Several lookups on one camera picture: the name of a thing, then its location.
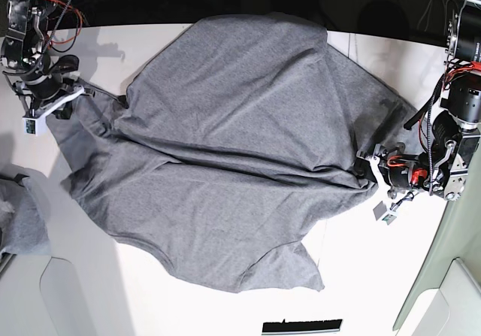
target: gray fabric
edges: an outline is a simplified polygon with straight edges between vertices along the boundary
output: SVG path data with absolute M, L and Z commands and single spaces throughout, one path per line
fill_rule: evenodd
M 24 177 L 20 184 L 0 178 L 0 256 L 49 254 L 47 229 L 32 197 L 32 181 Z
M 413 109 L 326 40 L 278 14 L 195 24 L 135 78 L 128 110 L 98 94 L 49 118 L 72 196 L 181 280 L 322 289 L 302 238 L 374 193 L 357 150 L 413 138 L 379 132 Z

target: wrinkled cloth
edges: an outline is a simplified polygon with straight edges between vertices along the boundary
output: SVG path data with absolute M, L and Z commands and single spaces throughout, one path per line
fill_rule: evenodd
M 47 228 L 32 195 L 32 187 L 29 177 L 22 178 L 19 183 L 0 177 L 0 258 L 4 253 L 50 253 Z
M 196 23 L 127 101 L 100 92 L 48 119 L 72 197 L 171 275 L 229 292 L 322 289 L 302 238 L 375 192 L 352 171 L 358 150 L 414 139 L 411 106 L 323 27 L 281 14 Z

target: white tabletop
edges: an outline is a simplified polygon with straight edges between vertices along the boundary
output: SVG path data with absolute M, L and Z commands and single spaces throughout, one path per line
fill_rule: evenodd
M 84 79 L 123 94 L 143 65 L 188 28 L 84 29 L 71 52 L 80 58 Z M 58 34 L 66 38 L 73 31 Z M 416 107 L 426 102 L 443 71 L 444 52 L 438 47 L 337 32 L 329 33 L 328 42 Z M 304 243 L 319 263 L 326 285 L 321 292 L 266 289 L 233 295 L 207 289 L 169 276 L 150 254 L 117 244 L 97 228 L 59 186 L 69 169 L 52 135 L 22 134 L 21 104 L 3 79 L 0 104 L 0 168 L 11 163 L 34 170 L 28 172 L 40 186 L 53 256 L 74 265 L 99 335 L 253 336 L 260 334 L 263 322 L 283 319 L 344 319 L 341 335 L 392 334 L 445 207 L 440 199 L 420 195 L 387 227 L 374 221 L 375 195 L 319 222 Z M 11 331 L 6 334 L 29 334 L 30 326 L 36 335 L 52 334 L 51 320 L 38 321 L 44 305 L 32 288 L 47 263 L 18 256 L 7 270 L 9 277 L 0 279 L 0 327 Z M 7 290 L 17 296 L 5 300 Z M 26 319 L 30 325 L 24 325 Z

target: white table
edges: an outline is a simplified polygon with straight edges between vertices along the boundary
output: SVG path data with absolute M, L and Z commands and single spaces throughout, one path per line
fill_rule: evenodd
M 123 94 L 143 65 L 188 27 L 84 29 L 72 53 L 80 57 L 85 79 Z M 73 31 L 58 34 L 66 38 Z M 417 107 L 429 98 L 443 71 L 441 48 L 336 32 L 329 33 L 328 41 Z M 266 289 L 232 295 L 170 277 L 150 254 L 110 239 L 59 186 L 69 169 L 52 135 L 22 134 L 21 104 L 3 79 L 0 105 L 0 164 L 34 170 L 29 173 L 40 186 L 53 256 L 74 265 L 98 335 L 253 336 L 266 321 L 339 318 L 344 319 L 341 335 L 392 334 L 445 207 L 440 199 L 420 195 L 387 227 L 374 221 L 376 195 L 319 222 L 304 240 L 319 262 L 325 290 Z M 19 256 L 8 276 L 0 279 L 0 330 L 8 330 L 0 333 L 54 334 L 55 325 L 45 318 L 45 306 L 35 291 L 47 263 L 44 257 Z

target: gray cloth pile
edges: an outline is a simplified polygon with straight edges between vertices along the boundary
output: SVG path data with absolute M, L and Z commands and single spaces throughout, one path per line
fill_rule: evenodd
M 45 222 L 32 197 L 32 180 L 19 183 L 0 178 L 0 258 L 16 255 L 48 254 L 50 242 Z
M 69 121 L 49 119 L 72 196 L 171 275 L 229 292 L 322 289 L 302 238 L 375 192 L 352 172 L 357 150 L 413 139 L 411 106 L 323 27 L 283 15 L 202 20 L 127 100 L 80 97 Z

